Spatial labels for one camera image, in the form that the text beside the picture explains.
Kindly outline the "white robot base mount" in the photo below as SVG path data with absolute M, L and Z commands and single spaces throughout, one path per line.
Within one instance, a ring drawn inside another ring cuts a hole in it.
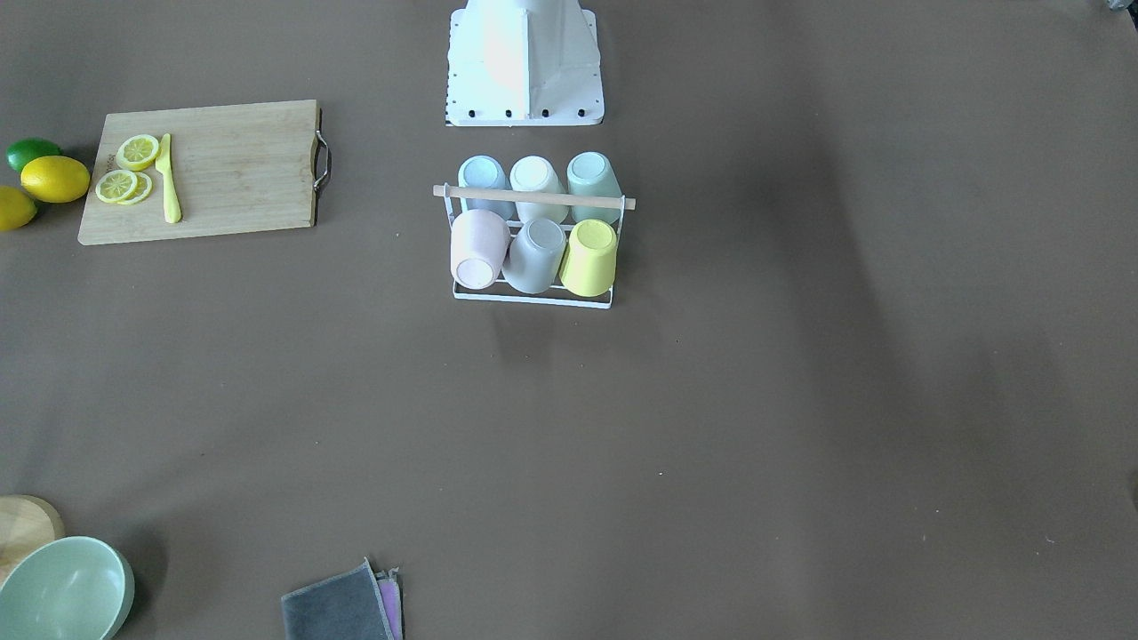
M 597 16 L 577 1 L 468 1 L 451 13 L 445 124 L 597 125 Z

